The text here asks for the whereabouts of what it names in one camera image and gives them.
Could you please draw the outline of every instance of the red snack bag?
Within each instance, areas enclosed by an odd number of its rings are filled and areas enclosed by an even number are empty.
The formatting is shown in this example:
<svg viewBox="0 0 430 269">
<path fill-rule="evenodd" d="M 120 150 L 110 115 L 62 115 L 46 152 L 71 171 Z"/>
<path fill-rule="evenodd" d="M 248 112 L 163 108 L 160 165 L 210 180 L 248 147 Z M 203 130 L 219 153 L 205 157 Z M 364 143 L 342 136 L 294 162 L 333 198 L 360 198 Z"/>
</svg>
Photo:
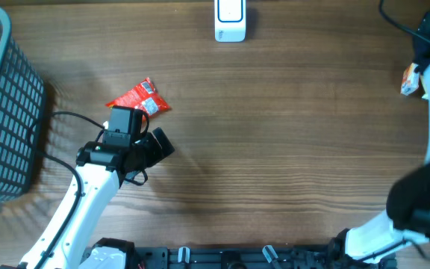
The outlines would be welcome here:
<svg viewBox="0 0 430 269">
<path fill-rule="evenodd" d="M 170 109 L 165 100 L 157 93 L 150 78 L 144 79 L 132 88 L 132 90 L 105 105 L 109 108 L 112 108 L 114 105 L 120 105 L 128 108 L 141 109 L 147 112 L 149 116 L 159 111 L 167 111 Z"/>
</svg>

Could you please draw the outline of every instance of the white device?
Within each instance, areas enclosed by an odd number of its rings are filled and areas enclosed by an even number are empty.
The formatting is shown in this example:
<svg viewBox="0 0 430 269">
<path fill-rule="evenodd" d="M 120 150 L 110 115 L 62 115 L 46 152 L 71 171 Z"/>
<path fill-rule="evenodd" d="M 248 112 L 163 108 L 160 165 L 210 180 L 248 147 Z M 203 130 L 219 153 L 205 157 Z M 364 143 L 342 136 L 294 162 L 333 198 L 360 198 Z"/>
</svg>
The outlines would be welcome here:
<svg viewBox="0 0 430 269">
<path fill-rule="evenodd" d="M 214 0 L 215 40 L 241 42 L 246 35 L 246 0 Z"/>
</svg>

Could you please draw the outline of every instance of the plastic basket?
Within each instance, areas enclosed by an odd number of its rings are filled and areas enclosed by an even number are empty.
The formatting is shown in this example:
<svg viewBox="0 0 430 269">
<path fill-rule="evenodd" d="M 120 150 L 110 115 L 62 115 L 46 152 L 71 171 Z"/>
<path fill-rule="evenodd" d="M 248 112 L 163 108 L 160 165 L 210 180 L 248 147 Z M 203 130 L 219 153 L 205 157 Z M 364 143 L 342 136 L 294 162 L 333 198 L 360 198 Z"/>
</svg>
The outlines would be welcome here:
<svg viewBox="0 0 430 269">
<path fill-rule="evenodd" d="M 34 153 L 25 136 L 45 103 L 43 81 L 11 37 L 9 16 L 0 8 L 0 202 L 29 189 Z M 39 133 L 38 127 L 32 143 Z"/>
</svg>

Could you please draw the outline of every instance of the gray basket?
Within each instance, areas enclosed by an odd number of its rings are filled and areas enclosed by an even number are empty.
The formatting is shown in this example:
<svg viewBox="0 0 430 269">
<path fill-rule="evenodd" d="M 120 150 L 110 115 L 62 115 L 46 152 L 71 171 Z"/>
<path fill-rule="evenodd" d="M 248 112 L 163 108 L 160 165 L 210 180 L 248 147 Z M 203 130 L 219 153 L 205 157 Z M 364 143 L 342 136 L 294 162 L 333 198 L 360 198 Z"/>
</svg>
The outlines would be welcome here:
<svg viewBox="0 0 430 269">
<path fill-rule="evenodd" d="M 9 16 L 0 8 L 0 202 L 29 189 L 34 153 L 25 136 L 45 102 L 43 81 L 11 37 Z"/>
</svg>

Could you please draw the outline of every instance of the snack bag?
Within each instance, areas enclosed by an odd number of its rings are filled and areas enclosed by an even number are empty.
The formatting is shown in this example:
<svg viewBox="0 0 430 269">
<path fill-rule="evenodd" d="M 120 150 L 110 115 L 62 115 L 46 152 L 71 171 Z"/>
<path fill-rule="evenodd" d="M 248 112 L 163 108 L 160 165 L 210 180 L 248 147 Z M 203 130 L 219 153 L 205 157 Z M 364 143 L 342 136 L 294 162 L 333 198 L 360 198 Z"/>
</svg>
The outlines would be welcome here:
<svg viewBox="0 0 430 269">
<path fill-rule="evenodd" d="M 120 105 L 140 109 L 147 112 L 150 117 L 159 111 L 170 109 L 169 105 L 158 94 L 150 78 L 144 79 L 132 90 L 105 105 L 109 108 L 114 105 Z"/>
<path fill-rule="evenodd" d="M 416 73 L 417 64 L 411 64 L 402 76 L 401 94 L 406 96 L 415 92 L 419 88 L 419 77 L 420 74 Z"/>
</svg>

